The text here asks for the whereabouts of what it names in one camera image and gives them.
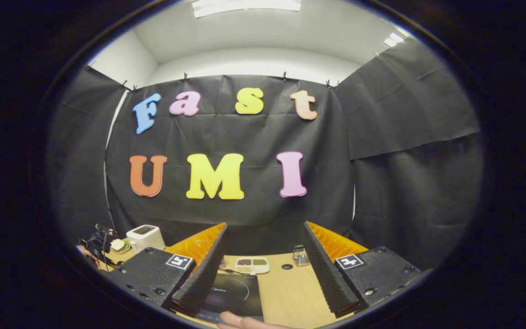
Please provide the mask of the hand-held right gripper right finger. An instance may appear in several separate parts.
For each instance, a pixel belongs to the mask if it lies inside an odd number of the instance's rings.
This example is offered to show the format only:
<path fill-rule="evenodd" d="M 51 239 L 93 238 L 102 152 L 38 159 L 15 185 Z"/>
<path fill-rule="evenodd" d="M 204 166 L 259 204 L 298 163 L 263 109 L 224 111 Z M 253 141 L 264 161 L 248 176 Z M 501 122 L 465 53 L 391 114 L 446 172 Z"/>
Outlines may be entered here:
<path fill-rule="evenodd" d="M 422 275 L 386 246 L 368 249 L 309 221 L 303 227 L 303 246 L 336 318 L 384 302 Z"/>

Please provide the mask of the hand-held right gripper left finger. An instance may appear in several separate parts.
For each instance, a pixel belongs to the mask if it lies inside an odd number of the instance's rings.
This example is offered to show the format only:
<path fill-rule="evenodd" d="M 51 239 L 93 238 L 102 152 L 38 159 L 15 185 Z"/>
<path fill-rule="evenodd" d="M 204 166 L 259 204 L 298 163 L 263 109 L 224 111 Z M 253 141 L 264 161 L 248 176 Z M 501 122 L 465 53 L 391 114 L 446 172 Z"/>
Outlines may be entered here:
<path fill-rule="evenodd" d="M 219 223 L 165 250 L 146 247 L 108 279 L 148 305 L 196 316 L 213 285 L 225 253 L 227 223 Z"/>

